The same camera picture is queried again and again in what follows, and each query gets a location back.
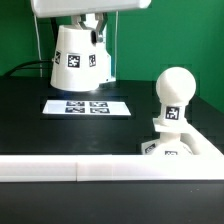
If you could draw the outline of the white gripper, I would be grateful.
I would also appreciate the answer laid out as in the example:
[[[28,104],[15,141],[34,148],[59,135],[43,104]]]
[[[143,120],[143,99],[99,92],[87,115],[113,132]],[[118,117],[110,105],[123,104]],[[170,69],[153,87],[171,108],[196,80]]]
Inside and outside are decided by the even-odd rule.
[[[152,0],[30,0],[34,14],[39,18],[72,16],[72,25],[86,30],[86,15],[96,13],[96,28],[91,31],[93,44],[103,41],[103,30],[108,16],[105,12],[145,9]]]

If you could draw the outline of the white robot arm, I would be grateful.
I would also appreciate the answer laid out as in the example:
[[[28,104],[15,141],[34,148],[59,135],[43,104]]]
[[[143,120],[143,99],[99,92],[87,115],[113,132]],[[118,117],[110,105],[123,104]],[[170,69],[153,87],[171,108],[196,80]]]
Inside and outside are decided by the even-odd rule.
[[[51,85],[67,91],[89,91],[114,81],[104,29],[108,12],[145,9],[151,0],[31,0],[38,18],[71,16],[60,25],[53,57]]]

